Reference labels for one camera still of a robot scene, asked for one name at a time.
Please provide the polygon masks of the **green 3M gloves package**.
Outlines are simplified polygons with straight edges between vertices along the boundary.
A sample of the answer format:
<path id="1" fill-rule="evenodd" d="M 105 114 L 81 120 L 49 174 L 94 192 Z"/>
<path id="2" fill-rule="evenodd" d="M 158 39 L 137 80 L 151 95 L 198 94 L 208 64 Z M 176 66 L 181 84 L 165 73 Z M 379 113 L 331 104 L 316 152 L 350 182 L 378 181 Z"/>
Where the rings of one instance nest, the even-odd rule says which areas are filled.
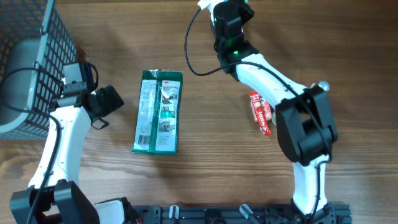
<path id="1" fill-rule="evenodd" d="M 133 153 L 152 155 L 177 153 L 182 86 L 182 72 L 143 71 Z"/>

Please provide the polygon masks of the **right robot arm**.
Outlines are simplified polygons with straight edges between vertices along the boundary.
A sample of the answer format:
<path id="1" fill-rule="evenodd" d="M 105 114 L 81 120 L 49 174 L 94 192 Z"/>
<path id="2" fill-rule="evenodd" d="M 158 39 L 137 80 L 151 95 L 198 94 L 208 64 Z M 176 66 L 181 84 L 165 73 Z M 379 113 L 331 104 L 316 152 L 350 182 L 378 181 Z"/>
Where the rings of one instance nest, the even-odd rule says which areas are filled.
<path id="1" fill-rule="evenodd" d="M 274 109 L 279 146 L 294 166 L 295 208 L 305 223 L 321 219 L 327 205 L 326 164 L 338 138 L 326 91 L 290 80 L 245 40 L 243 25 L 254 15 L 246 1 L 211 1 L 207 8 L 224 72 L 257 91 Z"/>

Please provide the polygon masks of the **red Nescafe coffee stick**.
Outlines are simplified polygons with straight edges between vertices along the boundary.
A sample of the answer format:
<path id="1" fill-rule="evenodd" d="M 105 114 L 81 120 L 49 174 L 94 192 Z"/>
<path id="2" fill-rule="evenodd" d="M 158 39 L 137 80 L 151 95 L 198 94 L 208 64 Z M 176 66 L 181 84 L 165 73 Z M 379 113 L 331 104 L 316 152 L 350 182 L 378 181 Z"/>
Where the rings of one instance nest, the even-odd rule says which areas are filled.
<path id="1" fill-rule="evenodd" d="M 265 99 L 256 91 L 251 91 L 249 93 L 250 96 L 250 102 L 261 102 L 261 101 L 265 101 Z M 265 136 L 271 136 L 271 129 L 269 128 L 268 125 L 268 121 L 266 121 L 265 116 L 264 116 L 264 112 L 262 110 L 260 110 L 260 112 L 258 112 L 257 114 L 257 118 L 258 118 L 258 122 L 257 124 L 259 125 L 259 129 L 262 131 L 262 133 Z"/>

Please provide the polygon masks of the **yellow liquid bottle silver cap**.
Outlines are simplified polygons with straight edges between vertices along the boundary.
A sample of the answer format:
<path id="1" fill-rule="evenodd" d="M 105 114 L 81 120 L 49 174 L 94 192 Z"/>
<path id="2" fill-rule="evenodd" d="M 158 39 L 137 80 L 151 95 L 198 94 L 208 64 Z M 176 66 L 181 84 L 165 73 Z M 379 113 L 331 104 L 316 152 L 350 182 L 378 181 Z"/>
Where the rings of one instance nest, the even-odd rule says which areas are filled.
<path id="1" fill-rule="evenodd" d="M 314 88 L 316 86 L 319 86 L 322 88 L 324 91 L 329 91 L 330 90 L 330 84 L 327 81 L 320 81 L 318 83 L 312 83 L 310 88 Z"/>

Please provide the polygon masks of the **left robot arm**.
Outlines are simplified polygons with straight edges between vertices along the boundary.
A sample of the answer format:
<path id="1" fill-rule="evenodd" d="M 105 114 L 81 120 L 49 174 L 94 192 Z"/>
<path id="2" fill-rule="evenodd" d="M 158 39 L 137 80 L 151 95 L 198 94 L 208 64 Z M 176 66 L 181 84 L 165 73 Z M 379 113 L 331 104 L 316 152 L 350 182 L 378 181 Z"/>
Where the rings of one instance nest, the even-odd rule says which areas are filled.
<path id="1" fill-rule="evenodd" d="M 44 114 L 49 133 L 39 167 L 27 190 L 13 193 L 10 209 L 17 223 L 140 223 L 127 198 L 92 204 L 78 186 L 83 145 L 96 121 L 124 102 L 108 85 L 98 87 L 98 71 L 88 62 L 63 67 L 61 94 Z"/>

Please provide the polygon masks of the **red Kleenex tissue pack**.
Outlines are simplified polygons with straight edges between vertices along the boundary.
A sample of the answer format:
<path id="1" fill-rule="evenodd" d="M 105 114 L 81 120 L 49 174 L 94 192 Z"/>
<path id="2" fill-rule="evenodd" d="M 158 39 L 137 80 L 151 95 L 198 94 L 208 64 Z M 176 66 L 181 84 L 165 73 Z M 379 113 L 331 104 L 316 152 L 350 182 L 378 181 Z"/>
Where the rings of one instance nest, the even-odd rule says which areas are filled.
<path id="1" fill-rule="evenodd" d="M 258 112 L 260 112 L 260 110 L 264 112 L 266 121 L 270 121 L 272 119 L 271 107 L 267 101 L 261 101 L 261 102 L 251 101 L 251 109 L 255 123 L 258 122 L 257 114 Z"/>

